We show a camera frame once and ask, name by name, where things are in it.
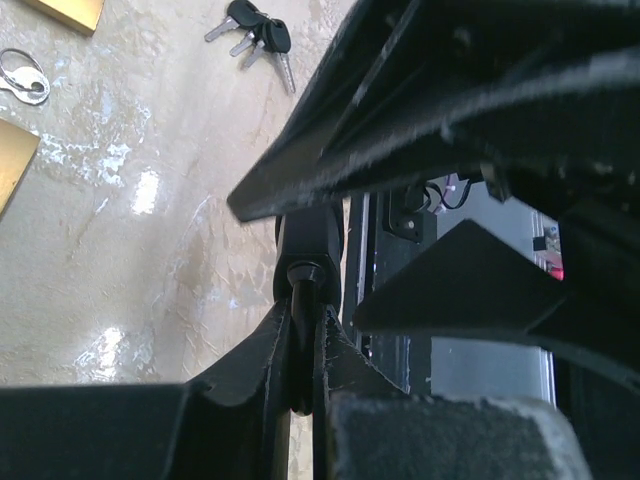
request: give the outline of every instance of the wire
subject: wire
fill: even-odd
[[[444,208],[446,208],[447,210],[457,210],[461,208],[469,198],[469,193],[471,192],[471,182],[467,180],[467,184],[464,186],[464,190],[462,191],[462,196],[460,197],[460,200],[458,200],[458,203],[456,203],[453,206],[450,205],[445,199],[445,196],[442,193],[440,186],[433,182],[427,182],[424,186],[423,192],[424,192],[424,196],[427,198],[427,200],[425,201],[425,204],[426,203],[429,203],[429,205],[431,204],[431,195],[428,190],[429,188],[431,190],[434,190],[438,194],[438,196],[440,197],[440,203]]]

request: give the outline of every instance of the black key head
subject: black key head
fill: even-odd
[[[268,20],[258,11],[258,7],[247,0],[233,0],[227,7],[227,15],[245,30],[253,30]]]
[[[273,53],[289,53],[291,36],[287,25],[278,19],[271,19],[263,26],[262,39],[266,50]]]

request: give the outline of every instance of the cable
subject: cable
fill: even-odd
[[[447,180],[447,188],[449,188],[449,186],[450,186],[449,181]],[[443,210],[457,210],[461,208],[469,198],[469,193],[471,192],[471,182],[467,180],[467,184],[464,186],[464,190],[462,191],[462,196],[460,197],[460,200],[455,206],[451,206],[447,202],[446,192],[443,193],[442,189],[438,184],[433,182],[425,183],[424,188],[422,189],[422,193],[424,194],[425,199],[422,202],[422,205],[420,205],[415,210],[411,210],[410,213],[420,213],[421,211],[428,209],[433,204],[433,199],[431,198],[431,192],[429,192],[428,190],[429,188],[431,190],[435,190],[435,192],[440,197],[440,201],[438,202],[438,205],[436,205],[435,210],[432,212],[432,213],[435,212],[437,214],[438,208],[442,208]]]
[[[444,208],[446,208],[447,210],[457,210],[460,207],[462,207],[467,201],[467,199],[469,198],[469,193],[471,192],[471,182],[467,180],[467,184],[464,186],[464,190],[462,191],[462,196],[460,197],[460,200],[458,201],[458,203],[454,206],[451,206],[449,203],[447,203],[447,200],[445,199],[445,196],[442,193],[440,186],[433,182],[427,182],[424,186],[423,192],[425,197],[427,197],[427,201],[425,201],[425,204],[426,203],[429,203],[429,205],[431,204],[431,195],[429,194],[429,190],[428,190],[429,188],[431,190],[434,190],[438,194],[438,196],[440,197],[440,203],[442,204],[442,206],[444,206]]]

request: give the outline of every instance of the keychain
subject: keychain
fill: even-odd
[[[17,53],[28,59],[33,66],[19,67],[14,71],[5,70],[2,57],[7,53]],[[18,100],[28,105],[40,105],[49,98],[51,86],[35,58],[20,49],[5,48],[0,51],[0,90],[9,90]]]

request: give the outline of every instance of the key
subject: key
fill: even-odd
[[[35,68],[20,67],[13,72],[6,71],[5,73],[11,77],[15,83],[23,86],[23,88],[33,89],[20,90],[19,88],[9,85],[9,83],[0,76],[0,90],[10,91],[22,103],[40,105],[49,98],[49,93],[51,92],[49,80]]]
[[[251,65],[256,63],[256,60],[258,60],[262,55],[264,55],[265,47],[267,46],[267,44],[265,43],[265,38],[266,38],[265,29],[268,28],[267,26],[270,23],[271,23],[271,20],[267,20],[265,23],[258,26],[258,28],[254,30],[254,35],[255,35],[254,40],[257,40],[256,47],[253,49],[253,52],[251,52],[251,55],[249,55],[247,59],[244,61],[244,63],[242,64],[243,69],[249,68]]]
[[[213,42],[223,33],[236,28],[254,30],[266,20],[267,18],[253,3],[248,0],[233,0],[227,7],[227,17],[220,25],[207,33],[204,39],[207,42]]]
[[[290,94],[296,93],[296,84],[293,79],[293,71],[289,63],[289,51],[291,51],[291,35],[287,25],[278,19],[270,20],[263,27],[263,35],[266,39],[266,50],[276,56],[278,68],[285,81]]]
[[[231,50],[229,50],[229,55],[231,55],[232,57],[237,57],[246,49],[251,47],[255,39],[256,39],[256,34],[253,32],[253,30],[249,30],[247,34],[244,36],[244,38],[242,39],[242,41],[238,45],[233,47]]]

